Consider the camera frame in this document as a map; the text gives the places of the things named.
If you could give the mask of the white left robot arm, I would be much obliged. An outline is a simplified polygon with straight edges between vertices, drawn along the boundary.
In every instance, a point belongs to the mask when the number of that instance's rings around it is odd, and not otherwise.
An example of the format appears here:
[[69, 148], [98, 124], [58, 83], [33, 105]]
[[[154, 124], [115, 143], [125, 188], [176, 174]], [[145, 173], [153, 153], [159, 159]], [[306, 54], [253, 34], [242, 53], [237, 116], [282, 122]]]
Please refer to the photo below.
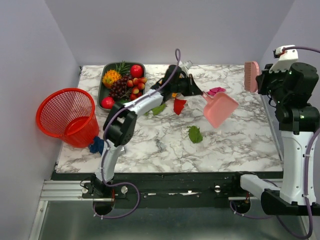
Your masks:
[[165, 104], [172, 94], [184, 97], [202, 94], [189, 69], [191, 61], [170, 65], [163, 78], [157, 81], [147, 92], [127, 103], [115, 103], [103, 126], [103, 148], [101, 163], [90, 183], [93, 191], [101, 198], [111, 191], [109, 182], [114, 178], [115, 166], [122, 148], [134, 135], [137, 119], [152, 109]]

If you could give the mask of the pink plastic dustpan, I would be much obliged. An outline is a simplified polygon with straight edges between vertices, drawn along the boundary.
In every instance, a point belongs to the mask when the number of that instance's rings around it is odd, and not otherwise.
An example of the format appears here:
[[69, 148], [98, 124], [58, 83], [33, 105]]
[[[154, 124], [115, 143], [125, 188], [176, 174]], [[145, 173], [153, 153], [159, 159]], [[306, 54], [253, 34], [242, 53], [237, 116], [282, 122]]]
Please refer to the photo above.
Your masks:
[[203, 92], [202, 97], [207, 102], [203, 115], [214, 128], [218, 128], [239, 106], [237, 101], [224, 92], [218, 92], [214, 96]]

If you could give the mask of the pink hand brush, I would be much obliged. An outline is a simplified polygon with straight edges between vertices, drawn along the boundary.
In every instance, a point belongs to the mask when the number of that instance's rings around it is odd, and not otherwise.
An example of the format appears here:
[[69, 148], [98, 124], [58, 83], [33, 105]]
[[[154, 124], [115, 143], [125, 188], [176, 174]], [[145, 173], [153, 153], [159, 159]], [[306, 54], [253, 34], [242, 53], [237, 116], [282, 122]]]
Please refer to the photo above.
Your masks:
[[258, 90], [256, 77], [260, 74], [260, 67], [256, 61], [244, 63], [244, 89], [255, 93]]

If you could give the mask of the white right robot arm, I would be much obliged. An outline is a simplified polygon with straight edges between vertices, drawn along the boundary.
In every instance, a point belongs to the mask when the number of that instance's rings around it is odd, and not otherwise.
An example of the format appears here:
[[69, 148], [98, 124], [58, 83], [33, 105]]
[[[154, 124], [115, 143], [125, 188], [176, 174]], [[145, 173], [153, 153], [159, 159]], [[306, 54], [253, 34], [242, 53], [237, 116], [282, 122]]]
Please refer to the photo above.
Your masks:
[[313, 150], [320, 132], [320, 112], [308, 100], [319, 80], [317, 69], [295, 62], [283, 70], [267, 64], [256, 77], [258, 94], [275, 102], [275, 116], [283, 142], [283, 179], [276, 187], [255, 174], [243, 174], [230, 191], [257, 197], [267, 215], [319, 216], [313, 190]]

